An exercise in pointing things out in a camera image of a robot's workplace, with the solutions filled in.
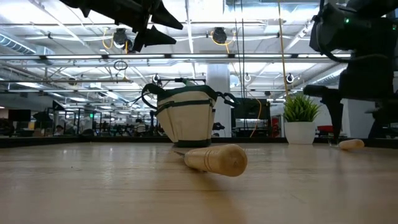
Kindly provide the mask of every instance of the bag handle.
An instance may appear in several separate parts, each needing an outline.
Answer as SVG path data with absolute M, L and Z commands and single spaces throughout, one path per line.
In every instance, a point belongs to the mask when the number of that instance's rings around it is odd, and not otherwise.
M 232 107 L 237 107 L 239 105 L 237 99 L 235 98 L 234 95 L 232 95 L 231 93 L 222 93 L 222 92 L 217 92 L 217 96 L 221 97 L 222 99 L 224 99 L 224 103 L 227 105 L 230 105 Z
M 154 94 L 154 95 L 166 95 L 167 92 L 166 92 L 163 88 L 161 88 L 161 87 L 159 87 L 159 86 L 157 86 L 157 85 L 155 85 L 155 84 L 153 84 L 153 83 L 146 84 L 146 85 L 144 86 L 144 88 L 142 89 L 142 91 L 141 91 L 141 98 L 142 98 L 142 101 L 143 101 L 147 106 L 149 106 L 150 108 L 152 108 L 152 109 L 154 109 L 154 110 L 157 110 L 157 107 L 154 106 L 154 105 L 152 105 L 152 104 L 150 104 L 150 103 L 145 99 L 145 97 L 144 97 L 145 95 L 148 95 L 149 93 L 152 93 L 152 94 Z

